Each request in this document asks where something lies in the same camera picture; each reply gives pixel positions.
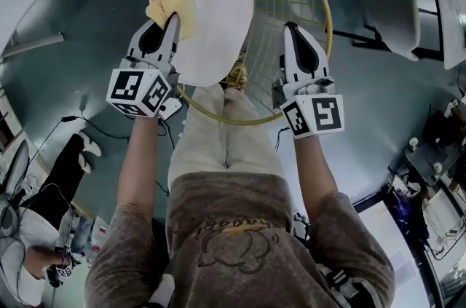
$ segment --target leg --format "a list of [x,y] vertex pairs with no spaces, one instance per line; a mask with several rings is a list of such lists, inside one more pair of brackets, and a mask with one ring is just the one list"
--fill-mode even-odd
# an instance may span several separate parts
[[84,171],[78,163],[79,153],[84,142],[79,135],[72,135],[65,148],[55,160],[52,171],[42,184],[39,193],[21,204],[49,221],[56,229],[60,228],[68,204],[74,198]]
[[[193,100],[217,115],[224,112],[224,91],[219,84],[198,87]],[[221,145],[221,123],[189,107],[186,126],[173,152],[168,170],[168,186],[186,173],[225,170]]]
[[[224,115],[226,118],[258,119],[254,105],[243,92],[227,88],[225,98]],[[283,177],[280,158],[261,126],[227,125],[226,130],[228,171],[271,173]]]

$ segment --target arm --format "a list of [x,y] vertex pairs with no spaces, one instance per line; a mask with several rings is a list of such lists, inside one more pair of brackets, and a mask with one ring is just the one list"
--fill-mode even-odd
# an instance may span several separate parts
[[152,222],[155,196],[157,118],[136,118],[119,174],[117,202],[139,209]]
[[295,140],[294,149],[304,207],[309,219],[314,219],[320,200],[338,191],[338,188],[323,156],[318,137]]
[[26,250],[24,258],[25,269],[37,280],[42,279],[42,270],[53,264],[61,265],[63,254],[41,247],[30,247]]
[[310,251],[316,263],[367,281],[389,307],[395,293],[392,264],[366,229],[349,198],[338,193],[318,137],[295,140],[304,206],[312,223]]
[[88,307],[142,307],[154,292],[152,213],[156,185],[157,118],[136,118],[119,175],[108,239],[86,279]]

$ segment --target floor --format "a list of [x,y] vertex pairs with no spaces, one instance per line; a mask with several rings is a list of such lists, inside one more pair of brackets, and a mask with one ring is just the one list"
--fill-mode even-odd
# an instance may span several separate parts
[[[1,69],[7,97],[36,145],[46,138],[61,117],[80,115],[107,133],[126,136],[131,121],[105,102],[111,70],[126,53],[132,34],[145,22],[148,0],[38,0],[18,26],[24,41],[61,31],[62,44],[43,47],[8,59]],[[419,0],[433,9],[433,0]],[[335,29],[363,33],[363,0],[329,0]],[[423,44],[435,48],[438,35],[432,17],[422,17]],[[429,109],[444,106],[459,96],[457,82],[465,86],[460,69],[442,63],[411,63],[388,52],[355,49],[348,39],[334,38],[331,74],[344,96],[346,130],[321,141],[341,191],[353,201],[375,192],[385,181],[387,166],[407,140],[419,133]],[[182,131],[186,109],[170,119],[175,141]],[[266,125],[271,141],[284,120]],[[84,121],[61,124],[45,143],[42,155],[50,165],[72,133]],[[126,141],[114,140],[87,127],[103,148],[103,156],[88,157],[93,167],[76,198],[94,214],[109,221],[115,208],[119,169]],[[167,185],[171,148],[159,138],[157,179]],[[279,150],[296,207],[302,208],[294,150],[290,135],[281,135]],[[157,192],[154,215],[164,218],[167,197]]]

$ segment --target person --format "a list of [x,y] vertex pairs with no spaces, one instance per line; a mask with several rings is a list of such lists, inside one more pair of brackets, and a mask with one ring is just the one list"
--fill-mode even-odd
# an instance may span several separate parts
[[90,173],[83,151],[98,157],[102,154],[99,145],[81,131],[71,136],[40,187],[24,181],[17,193],[12,189],[10,205],[17,209],[19,228],[11,237],[0,238],[0,273],[9,292],[21,304],[39,305],[46,283],[45,269],[69,263],[65,254],[55,252],[55,246],[60,239],[62,217],[70,210],[84,173]]
[[[198,87],[193,99],[227,119],[257,119],[238,88]],[[85,284],[88,308],[338,307],[324,275],[340,269],[367,287],[375,307],[390,306],[390,260],[338,192],[319,138],[294,142],[312,225],[308,249],[292,235],[288,185],[265,131],[222,124],[192,107],[168,172],[170,262],[158,275],[157,124],[134,121],[108,239]]]

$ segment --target white chair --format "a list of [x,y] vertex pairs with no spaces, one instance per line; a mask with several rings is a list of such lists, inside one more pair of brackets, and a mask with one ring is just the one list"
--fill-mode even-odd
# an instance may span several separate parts
[[421,40],[417,0],[366,0],[382,41],[397,55],[418,60],[412,52]]

